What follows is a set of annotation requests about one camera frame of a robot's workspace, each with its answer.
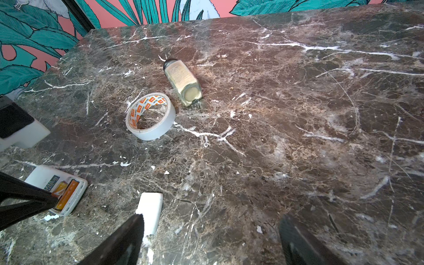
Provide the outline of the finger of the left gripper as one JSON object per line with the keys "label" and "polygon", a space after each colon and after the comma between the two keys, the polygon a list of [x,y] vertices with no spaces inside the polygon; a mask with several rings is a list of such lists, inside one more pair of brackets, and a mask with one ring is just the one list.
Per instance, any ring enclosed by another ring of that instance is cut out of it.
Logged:
{"label": "finger of the left gripper", "polygon": [[1,230],[53,208],[51,193],[1,173]]}

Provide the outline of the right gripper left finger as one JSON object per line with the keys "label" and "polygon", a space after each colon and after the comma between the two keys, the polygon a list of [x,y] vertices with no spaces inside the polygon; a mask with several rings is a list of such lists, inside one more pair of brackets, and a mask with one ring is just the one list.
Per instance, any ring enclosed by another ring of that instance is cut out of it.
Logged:
{"label": "right gripper left finger", "polygon": [[81,265],[135,265],[144,237],[144,217],[135,214],[79,262]]}

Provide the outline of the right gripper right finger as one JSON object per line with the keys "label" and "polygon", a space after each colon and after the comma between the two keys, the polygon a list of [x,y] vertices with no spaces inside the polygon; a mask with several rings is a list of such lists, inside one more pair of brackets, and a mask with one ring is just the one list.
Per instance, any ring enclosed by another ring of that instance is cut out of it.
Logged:
{"label": "right gripper right finger", "polygon": [[345,264],[291,215],[282,216],[278,231],[287,265]]}

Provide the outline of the white red remote control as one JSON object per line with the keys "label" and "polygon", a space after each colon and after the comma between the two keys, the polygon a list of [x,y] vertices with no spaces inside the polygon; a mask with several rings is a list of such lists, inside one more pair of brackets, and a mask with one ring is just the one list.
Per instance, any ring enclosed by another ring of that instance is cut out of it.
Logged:
{"label": "white red remote control", "polygon": [[88,187],[85,179],[47,165],[37,166],[24,182],[57,198],[50,212],[59,216],[70,215]]}

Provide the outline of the orange battery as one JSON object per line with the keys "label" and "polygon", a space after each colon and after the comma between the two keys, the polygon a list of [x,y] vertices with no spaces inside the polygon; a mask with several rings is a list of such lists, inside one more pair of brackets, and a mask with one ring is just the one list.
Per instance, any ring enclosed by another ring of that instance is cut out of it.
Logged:
{"label": "orange battery", "polygon": [[56,204],[55,210],[62,211],[64,209],[65,205],[71,198],[72,194],[74,193],[78,185],[79,185],[78,181],[72,180],[70,182],[70,184],[65,190],[65,193],[61,196],[59,202]]}
{"label": "orange battery", "polygon": [[66,191],[66,188],[68,187],[68,183],[65,181],[62,181],[56,189],[51,193],[53,197],[60,198]]}

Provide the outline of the white battery cover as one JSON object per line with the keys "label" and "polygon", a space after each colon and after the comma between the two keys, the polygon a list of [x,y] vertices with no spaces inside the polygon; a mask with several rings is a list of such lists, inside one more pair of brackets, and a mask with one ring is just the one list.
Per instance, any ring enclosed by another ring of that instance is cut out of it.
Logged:
{"label": "white battery cover", "polygon": [[162,193],[144,192],[141,194],[135,213],[144,218],[144,237],[156,234],[162,205]]}

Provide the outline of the white tape roll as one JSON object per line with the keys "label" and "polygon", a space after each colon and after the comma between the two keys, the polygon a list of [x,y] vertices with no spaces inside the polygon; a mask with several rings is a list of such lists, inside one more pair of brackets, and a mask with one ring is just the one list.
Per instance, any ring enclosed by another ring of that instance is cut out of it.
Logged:
{"label": "white tape roll", "polygon": [[127,129],[143,141],[151,141],[166,134],[176,118],[170,98],[163,93],[150,93],[133,103],[125,118]]}

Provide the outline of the spice jar black lid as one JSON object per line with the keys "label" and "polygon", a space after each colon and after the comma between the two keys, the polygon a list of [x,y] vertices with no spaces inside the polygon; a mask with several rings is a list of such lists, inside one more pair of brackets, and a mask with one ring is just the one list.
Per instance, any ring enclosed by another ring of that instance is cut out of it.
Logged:
{"label": "spice jar black lid", "polygon": [[184,106],[189,107],[203,98],[198,79],[181,60],[167,59],[163,71]]}

